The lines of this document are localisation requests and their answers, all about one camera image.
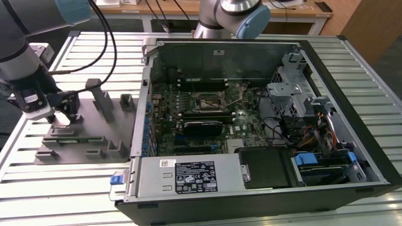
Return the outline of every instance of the metal bracket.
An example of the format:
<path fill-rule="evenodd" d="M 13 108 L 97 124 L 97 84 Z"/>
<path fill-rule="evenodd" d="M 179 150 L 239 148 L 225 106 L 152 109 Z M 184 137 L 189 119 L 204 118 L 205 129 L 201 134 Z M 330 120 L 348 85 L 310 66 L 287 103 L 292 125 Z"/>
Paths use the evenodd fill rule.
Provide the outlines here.
<path fill-rule="evenodd" d="M 311 97 L 311 98 L 307 98 L 307 101 L 308 101 L 310 105 L 324 106 L 324 105 L 331 104 L 328 97 Z"/>
<path fill-rule="evenodd" d="M 269 83 L 267 85 L 269 94 L 276 97 L 287 97 L 292 94 L 300 94 L 300 88 L 296 84 L 287 84 L 287 83 Z"/>
<path fill-rule="evenodd" d="M 147 38 L 143 40 L 143 55 L 144 57 L 148 57 L 153 54 L 155 49 L 157 49 L 159 44 L 156 43 L 156 38 Z"/>

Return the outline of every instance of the black cable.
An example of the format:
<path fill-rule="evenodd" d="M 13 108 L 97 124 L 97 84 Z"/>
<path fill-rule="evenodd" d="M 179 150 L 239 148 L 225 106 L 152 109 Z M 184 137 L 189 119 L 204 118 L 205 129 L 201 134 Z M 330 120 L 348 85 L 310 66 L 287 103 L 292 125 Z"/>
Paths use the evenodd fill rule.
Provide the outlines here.
<path fill-rule="evenodd" d="M 156 1 L 156 4 L 157 4 L 157 7 L 159 7 L 159 10 L 160 10 L 160 12 L 161 12 L 163 18 L 164 18 L 164 23 L 165 23 L 165 26 L 167 26 L 167 27 L 168 27 L 168 29 L 169 29 L 169 23 L 168 23 L 168 20 L 167 20 L 167 18 L 165 18 L 165 15 L 164 15 L 163 9 L 161 9 L 161 7 L 160 7 L 159 1 L 157 1 L 157 0 L 155 0 L 155 1 Z"/>
<path fill-rule="evenodd" d="M 10 136 L 10 133 L 0 132 L 0 136 Z"/>
<path fill-rule="evenodd" d="M 97 58 L 92 61 L 92 63 L 89 63 L 88 65 L 85 65 L 85 66 L 82 66 L 82 67 L 80 67 L 80 68 L 77 68 L 77 69 L 73 69 L 73 70 L 65 70 L 65 71 L 52 71 L 52 72 L 46 72 L 46 75 L 53 75 L 53 74 L 70 74 L 70 73 L 73 73 L 73 72 L 78 72 L 78 71 L 81 71 L 82 69 L 86 69 L 88 67 L 90 67 L 92 65 L 94 65 L 94 64 L 97 63 L 97 61 L 101 59 L 101 57 L 102 57 L 102 55 L 104 55 L 104 53 L 105 53 L 106 43 L 108 43 L 106 27 L 105 27 L 104 21 L 100 19 L 100 13 L 101 13 L 101 12 L 100 12 L 100 11 L 96 11 L 96 10 L 93 10 L 93 11 L 94 11 L 94 14 L 96 14 L 97 17 L 98 17 L 98 20 L 100 20 L 100 23 L 101 23 L 101 26 L 102 26 L 102 29 L 104 29 L 104 33 L 105 33 L 105 43 L 104 43 L 102 50 L 101 50 L 101 52 L 100 52 Z"/>
<path fill-rule="evenodd" d="M 275 121 L 280 121 L 280 119 L 277 117 L 273 117 L 273 116 L 267 116 L 267 117 L 263 118 L 263 120 L 265 120 L 265 119 L 273 119 Z"/>
<path fill-rule="evenodd" d="M 289 10 L 295 10 L 295 8 L 287 8 L 283 4 L 281 4 L 281 2 L 279 2 L 279 4 L 283 6 L 283 7 L 277 7 L 276 5 L 273 5 L 273 3 L 271 2 L 271 0 L 268 0 L 269 1 L 269 3 L 271 3 L 271 5 L 275 7 L 275 8 L 279 8 L 279 9 L 284 9 L 284 15 L 285 15 L 285 19 L 284 19 L 284 25 L 283 25 L 283 32 L 284 32 L 284 29 L 285 29 L 285 23 L 287 23 L 287 10 L 289 9 Z"/>
<path fill-rule="evenodd" d="M 66 98 L 69 96 L 73 96 L 73 95 L 76 95 L 76 94 L 78 94 L 81 92 L 89 91 L 89 90 L 92 90 L 94 88 L 98 88 L 106 82 L 106 80 L 109 79 L 111 75 L 113 74 L 113 71 L 115 71 L 115 68 L 116 68 L 116 63 L 117 63 L 117 45 L 116 45 L 115 35 L 113 35 L 113 32 L 112 32 L 111 26 L 108 24 L 108 21 L 105 20 L 105 16 L 102 15 L 102 13 L 101 13 L 97 5 L 94 4 L 93 0 L 88 0 L 88 1 L 89 1 L 89 5 L 90 5 L 93 11 L 97 12 L 96 15 L 100 16 L 98 19 L 104 21 L 106 30 L 109 32 L 112 43 L 113 43 L 115 59 L 113 59 L 113 64 L 112 64 L 111 71 L 106 74 L 105 79 L 97 85 L 93 85 L 93 86 L 90 86 L 88 88 L 84 88 L 84 89 L 80 89 L 77 91 L 72 91 L 72 92 L 65 93 L 64 98 Z"/>
<path fill-rule="evenodd" d="M 187 20 L 188 20 L 188 21 L 191 21 L 191 20 L 189 20 L 189 17 L 188 17 L 188 15 L 187 15 L 187 13 L 185 13 L 185 11 L 183 10 L 183 8 L 181 8 L 180 4 L 177 3 L 177 1 L 176 1 L 176 0 L 173 0 L 173 2 L 176 3 L 177 7 L 180 8 L 180 10 L 181 10 L 181 12 L 183 12 L 184 16 L 187 17 Z"/>
<path fill-rule="evenodd" d="M 168 31 L 165 30 L 165 29 L 168 29 L 168 27 L 167 27 L 167 26 L 163 24 L 163 22 L 159 20 L 159 18 L 157 18 L 157 16 L 156 16 L 156 13 L 153 12 L 152 7 L 151 7 L 151 5 L 149 5 L 149 3 L 148 3 L 148 0 L 145 0 L 145 3 L 147 3 L 147 5 L 148 5 L 148 8 L 149 8 L 149 10 L 151 10 L 151 12 L 152 12 L 152 15 L 153 15 L 155 19 L 157 20 L 159 25 L 161 26 L 163 30 L 168 33 Z"/>
<path fill-rule="evenodd" d="M 173 2 L 176 3 L 176 5 L 177 5 L 177 7 L 180 8 L 180 10 L 181 10 L 184 16 L 187 17 L 187 20 L 188 20 L 188 26 L 189 26 L 189 28 L 191 28 L 191 20 L 189 20 L 189 17 L 188 17 L 188 15 L 187 15 L 187 13 L 185 13 L 185 11 L 183 10 L 183 8 L 181 8 L 180 4 L 177 3 L 177 1 L 173 0 Z"/>
<path fill-rule="evenodd" d="M 269 1 L 271 5 L 272 5 L 275 8 L 295 10 L 295 8 L 287 8 L 287 7 L 281 4 L 281 2 L 279 2 L 279 4 L 280 4 L 284 8 L 277 7 L 277 6 L 271 2 L 271 0 L 268 0 L 268 1 Z"/>
<path fill-rule="evenodd" d="M 281 135 L 281 133 L 279 133 L 272 127 L 269 127 L 269 125 L 263 121 L 263 118 L 260 116 L 260 113 L 259 113 L 259 104 L 260 104 L 260 100 L 261 100 L 261 94 L 259 95 L 259 98 L 257 98 L 257 103 L 256 103 L 256 112 L 257 112 L 257 118 L 259 120 L 261 121 L 261 123 L 264 124 L 264 126 L 268 128 L 268 130 L 272 131 L 272 133 L 277 134 L 279 137 L 281 138 L 281 140 L 284 141 L 284 143 L 293 147 L 293 144 L 289 142 L 289 140 Z"/>

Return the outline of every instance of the blue plastic clip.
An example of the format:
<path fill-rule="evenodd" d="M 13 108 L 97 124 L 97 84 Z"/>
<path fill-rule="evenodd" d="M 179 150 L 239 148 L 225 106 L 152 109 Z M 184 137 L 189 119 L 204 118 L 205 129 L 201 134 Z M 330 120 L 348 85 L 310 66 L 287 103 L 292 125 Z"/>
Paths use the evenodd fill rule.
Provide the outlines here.
<path fill-rule="evenodd" d="M 111 185 L 123 185 L 123 175 L 111 176 Z"/>
<path fill-rule="evenodd" d="M 296 165 L 318 164 L 314 153 L 300 153 L 295 157 Z"/>

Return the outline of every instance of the aluminum extrusion table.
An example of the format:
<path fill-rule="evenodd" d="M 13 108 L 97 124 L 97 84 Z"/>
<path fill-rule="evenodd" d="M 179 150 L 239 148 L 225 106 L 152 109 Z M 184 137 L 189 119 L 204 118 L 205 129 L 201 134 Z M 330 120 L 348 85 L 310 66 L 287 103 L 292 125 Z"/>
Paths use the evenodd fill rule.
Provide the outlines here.
<path fill-rule="evenodd" d="M 116 32 L 119 61 L 115 74 L 102 85 L 111 97 L 120 93 L 137 96 L 143 64 L 144 38 L 189 38 L 189 34 Z M 261 35 L 260 39 L 305 39 L 310 41 L 356 112 L 382 146 L 396 170 L 402 173 L 402 103 L 368 67 L 347 41 L 336 37 Z M 82 32 L 68 37 L 52 69 L 66 70 L 85 65 L 98 55 L 104 44 L 101 32 Z M 104 79 L 112 65 L 112 47 L 88 69 L 56 75 L 62 90 L 84 87 L 88 78 Z M 22 117 L 0 153 L 0 225 L 133 225 L 109 201 L 109 176 L 128 168 L 128 163 L 86 165 L 33 165 L 34 152 L 49 124 Z M 124 187 L 113 191 L 121 195 Z M 297 226 L 402 225 L 402 189 L 376 198 L 322 213 L 299 213 L 263 218 L 243 218 L 197 223 L 197 225 Z"/>

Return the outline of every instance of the floor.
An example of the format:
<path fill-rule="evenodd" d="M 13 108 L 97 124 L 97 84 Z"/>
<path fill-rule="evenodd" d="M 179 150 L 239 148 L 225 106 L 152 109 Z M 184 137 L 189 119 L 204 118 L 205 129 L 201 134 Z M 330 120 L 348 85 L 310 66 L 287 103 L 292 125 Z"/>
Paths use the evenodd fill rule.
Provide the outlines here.
<path fill-rule="evenodd" d="M 143 32 L 143 26 L 139 20 L 108 20 L 115 32 Z M 196 21 L 188 24 L 187 21 L 173 21 L 171 27 L 177 32 L 189 32 Z M 157 23 L 153 23 L 153 31 L 163 32 Z M 46 42 L 50 44 L 54 52 L 58 52 L 69 31 L 101 31 L 98 21 L 90 20 L 76 27 L 68 27 L 56 31 L 40 34 L 28 38 L 28 42 Z M 379 62 L 374 66 L 374 70 L 380 75 L 390 88 L 402 98 L 402 39 L 398 39 L 387 52 L 383 54 Z M 6 98 L 0 96 L 0 132 L 12 132 L 12 129 L 20 119 L 20 110 L 8 104 Z M 0 148 L 4 146 L 6 136 L 0 136 Z"/>

